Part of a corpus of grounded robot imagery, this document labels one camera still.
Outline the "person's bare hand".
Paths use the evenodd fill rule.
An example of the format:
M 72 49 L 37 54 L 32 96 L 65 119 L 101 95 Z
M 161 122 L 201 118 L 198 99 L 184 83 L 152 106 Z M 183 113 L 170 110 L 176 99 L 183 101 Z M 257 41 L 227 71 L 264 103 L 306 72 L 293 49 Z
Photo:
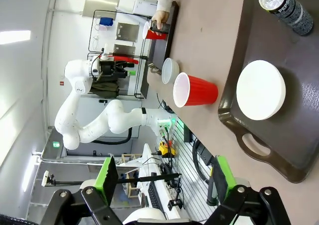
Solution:
M 169 12 L 157 10 L 154 16 L 152 17 L 152 21 L 156 21 L 157 28 L 162 29 L 163 24 L 167 22 L 168 18 Z

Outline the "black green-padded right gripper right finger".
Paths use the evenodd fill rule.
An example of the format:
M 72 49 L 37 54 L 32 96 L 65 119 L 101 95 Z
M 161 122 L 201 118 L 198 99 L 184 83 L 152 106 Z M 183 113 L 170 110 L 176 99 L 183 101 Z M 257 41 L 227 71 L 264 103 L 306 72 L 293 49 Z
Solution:
M 207 225 L 232 225 L 238 217 L 248 217 L 254 225 L 290 225 L 291 221 L 274 187 L 255 191 L 238 184 L 224 156 L 215 156 L 213 186 L 220 205 L 207 219 Z

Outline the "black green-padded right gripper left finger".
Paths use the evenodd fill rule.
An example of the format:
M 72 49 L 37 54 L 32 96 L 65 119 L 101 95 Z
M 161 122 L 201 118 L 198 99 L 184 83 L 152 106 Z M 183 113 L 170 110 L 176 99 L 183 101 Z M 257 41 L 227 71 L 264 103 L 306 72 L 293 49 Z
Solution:
M 55 191 L 41 224 L 78 225 L 82 218 L 91 217 L 96 225 L 121 225 L 110 207 L 118 178 L 114 158 L 107 158 L 96 179 L 97 185 L 86 186 L 76 193 L 65 189 Z

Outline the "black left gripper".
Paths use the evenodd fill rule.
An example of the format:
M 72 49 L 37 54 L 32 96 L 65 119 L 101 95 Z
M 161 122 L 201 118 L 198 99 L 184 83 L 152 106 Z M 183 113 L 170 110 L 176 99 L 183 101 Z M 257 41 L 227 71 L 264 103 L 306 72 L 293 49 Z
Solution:
M 102 77 L 109 78 L 112 80 L 115 80 L 116 77 L 127 77 L 127 76 L 135 76 L 136 71 L 116 71 L 116 67 L 122 67 L 122 68 L 133 68 L 134 64 L 130 62 L 114 62 L 114 61 L 100 61 L 100 69 L 102 73 Z

